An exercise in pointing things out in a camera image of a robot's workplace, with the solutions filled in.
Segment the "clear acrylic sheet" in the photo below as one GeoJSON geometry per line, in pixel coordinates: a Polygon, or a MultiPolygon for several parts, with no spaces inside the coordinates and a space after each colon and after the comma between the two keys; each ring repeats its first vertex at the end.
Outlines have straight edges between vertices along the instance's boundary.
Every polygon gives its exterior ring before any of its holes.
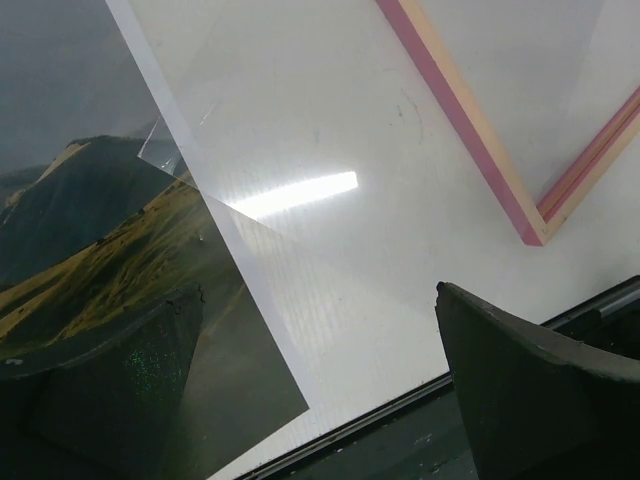
{"type": "Polygon", "coordinates": [[[372,1],[112,1],[199,191],[314,405],[444,373],[436,286],[534,321],[600,288],[525,246],[372,1]]]}

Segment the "pink wooden picture frame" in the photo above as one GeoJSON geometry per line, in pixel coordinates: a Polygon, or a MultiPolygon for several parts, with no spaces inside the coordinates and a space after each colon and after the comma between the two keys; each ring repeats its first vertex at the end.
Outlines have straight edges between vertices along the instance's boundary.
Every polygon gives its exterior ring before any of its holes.
{"type": "Polygon", "coordinates": [[[419,3],[379,1],[377,5],[523,243],[546,245],[638,134],[639,92],[628,97],[536,203],[419,3]]]}

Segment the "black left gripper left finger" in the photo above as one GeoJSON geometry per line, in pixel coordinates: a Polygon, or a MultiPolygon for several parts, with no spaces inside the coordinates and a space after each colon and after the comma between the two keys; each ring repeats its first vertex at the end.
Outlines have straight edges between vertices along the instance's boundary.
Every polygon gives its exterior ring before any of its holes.
{"type": "Polygon", "coordinates": [[[4,479],[155,479],[204,320],[192,283],[1,361],[4,479]]]}

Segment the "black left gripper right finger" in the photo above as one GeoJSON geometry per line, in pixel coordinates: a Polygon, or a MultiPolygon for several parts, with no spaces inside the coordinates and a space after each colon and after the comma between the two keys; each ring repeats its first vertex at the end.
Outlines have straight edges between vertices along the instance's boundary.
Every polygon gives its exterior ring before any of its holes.
{"type": "Polygon", "coordinates": [[[639,285],[546,325],[442,282],[436,317],[482,479],[639,475],[639,285]]]}

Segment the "mountain landscape photo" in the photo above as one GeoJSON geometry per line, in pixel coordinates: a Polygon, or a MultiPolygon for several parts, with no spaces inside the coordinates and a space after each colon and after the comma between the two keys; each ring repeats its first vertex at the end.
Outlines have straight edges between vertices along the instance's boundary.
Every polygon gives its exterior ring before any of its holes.
{"type": "Polygon", "coordinates": [[[1,361],[185,285],[204,320],[155,479],[206,479],[309,404],[103,1],[1,5],[1,361]]]}

